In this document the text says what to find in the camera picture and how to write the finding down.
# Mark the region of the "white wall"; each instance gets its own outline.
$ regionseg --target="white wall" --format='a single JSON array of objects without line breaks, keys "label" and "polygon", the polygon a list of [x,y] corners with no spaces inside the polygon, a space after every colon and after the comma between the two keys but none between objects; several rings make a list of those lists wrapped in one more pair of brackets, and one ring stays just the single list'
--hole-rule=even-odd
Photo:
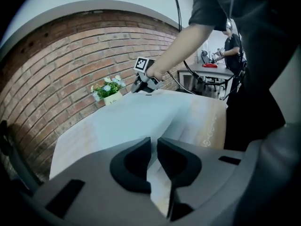
[{"label": "white wall", "polygon": [[[179,0],[183,27],[191,16],[192,0]],[[145,14],[177,26],[174,0],[27,0],[6,30],[0,47],[0,60],[25,35],[37,27],[80,11],[117,9]]]}]

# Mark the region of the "wooden table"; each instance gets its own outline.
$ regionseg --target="wooden table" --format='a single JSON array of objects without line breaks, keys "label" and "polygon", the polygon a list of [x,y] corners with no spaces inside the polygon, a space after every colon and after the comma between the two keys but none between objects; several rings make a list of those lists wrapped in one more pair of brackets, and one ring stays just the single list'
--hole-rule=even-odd
[{"label": "wooden table", "polygon": [[[228,80],[233,75],[231,70],[226,68],[226,65],[217,64],[217,66],[218,66],[217,68],[208,68],[208,67],[203,67],[202,65],[203,65],[203,63],[194,64],[194,65],[190,66],[190,69],[195,71],[199,76],[203,76],[204,78],[205,77],[213,77],[213,78]],[[191,73],[186,68],[179,70],[178,73],[179,73],[179,80],[182,85],[184,85],[184,76],[185,75],[192,76]],[[231,79],[228,82],[228,85],[226,88],[226,95],[229,94],[231,91],[232,80],[233,79]]]}]

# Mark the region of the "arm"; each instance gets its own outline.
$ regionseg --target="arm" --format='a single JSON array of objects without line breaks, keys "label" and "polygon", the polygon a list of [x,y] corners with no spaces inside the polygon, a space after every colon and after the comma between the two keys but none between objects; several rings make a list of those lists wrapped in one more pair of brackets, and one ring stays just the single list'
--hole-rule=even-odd
[{"label": "arm", "polygon": [[225,57],[227,57],[227,56],[236,55],[236,54],[238,54],[238,53],[239,53],[239,47],[234,47],[234,48],[232,48],[232,49],[230,49],[230,50],[227,50],[227,51],[223,52],[223,55],[222,55],[222,56],[219,56],[219,57],[216,59],[216,61],[219,61],[219,60],[221,60],[221,59],[223,59],[223,58],[225,58]]},{"label": "arm", "polygon": [[191,24],[182,30],[169,48],[150,67],[146,74],[162,80],[163,75],[192,55],[209,37],[213,26]]}]

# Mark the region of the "hand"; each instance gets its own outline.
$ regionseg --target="hand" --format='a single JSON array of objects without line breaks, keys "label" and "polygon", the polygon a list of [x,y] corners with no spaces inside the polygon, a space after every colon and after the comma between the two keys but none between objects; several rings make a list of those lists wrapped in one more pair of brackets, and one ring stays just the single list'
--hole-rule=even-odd
[{"label": "hand", "polygon": [[146,71],[146,75],[147,77],[151,78],[151,77],[155,77],[158,81],[162,81],[163,79],[163,75],[165,73],[159,71],[158,69],[156,69],[155,65],[152,65],[147,71]]}]

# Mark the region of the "flower pot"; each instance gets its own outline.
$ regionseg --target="flower pot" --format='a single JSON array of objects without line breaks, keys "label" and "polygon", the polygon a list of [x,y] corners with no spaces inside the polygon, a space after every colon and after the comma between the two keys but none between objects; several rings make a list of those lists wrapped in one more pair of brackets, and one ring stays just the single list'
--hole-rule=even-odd
[{"label": "flower pot", "polygon": [[122,94],[120,91],[115,93],[114,95],[108,96],[106,98],[103,98],[105,105],[110,105],[114,103],[115,101],[118,101],[122,98]]}]

